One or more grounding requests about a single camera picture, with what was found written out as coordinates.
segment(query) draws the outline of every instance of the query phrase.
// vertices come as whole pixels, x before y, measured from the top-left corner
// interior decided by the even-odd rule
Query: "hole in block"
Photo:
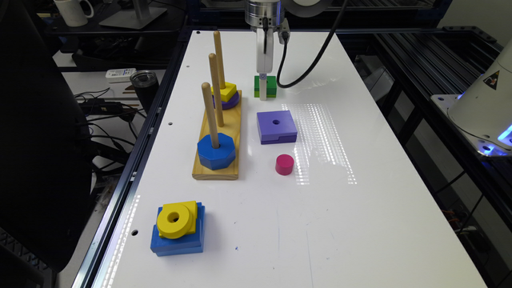
[[[176,223],[179,220],[179,214],[176,212],[173,212],[173,213],[169,214],[169,217],[167,218],[167,220],[170,223]]]

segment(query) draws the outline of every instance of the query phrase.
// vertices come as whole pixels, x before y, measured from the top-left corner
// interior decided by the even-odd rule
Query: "yellow ring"
[[[180,238],[192,226],[192,215],[183,204],[164,206],[157,219],[160,234],[169,239]]]

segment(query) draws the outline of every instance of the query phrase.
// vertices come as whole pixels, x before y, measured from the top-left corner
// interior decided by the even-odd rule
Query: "black mug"
[[[130,81],[135,88],[135,93],[137,93],[142,108],[148,114],[159,87],[156,73],[148,70],[137,71],[130,76]]]

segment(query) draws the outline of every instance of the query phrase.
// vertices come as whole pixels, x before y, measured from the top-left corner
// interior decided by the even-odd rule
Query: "green block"
[[[268,76],[266,78],[266,96],[270,98],[275,98],[277,92],[278,83],[276,81],[276,77]],[[254,96],[259,97],[259,76],[254,76]]]
[[[259,91],[254,92],[254,97],[259,98]],[[266,97],[267,98],[275,98],[275,94],[267,94]]]

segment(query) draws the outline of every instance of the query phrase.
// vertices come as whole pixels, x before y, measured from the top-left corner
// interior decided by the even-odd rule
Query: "wooden base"
[[[240,122],[242,120],[242,91],[239,90],[240,101],[238,104],[229,110],[222,112],[224,116],[224,127],[217,127],[219,133],[224,133],[233,138],[236,158],[231,165],[225,169],[210,170],[199,161],[199,154],[195,152],[194,168],[192,169],[192,177],[196,180],[236,180],[238,179],[238,159],[240,151]],[[208,119],[206,112],[202,118],[201,133],[199,140],[210,133],[208,127]]]

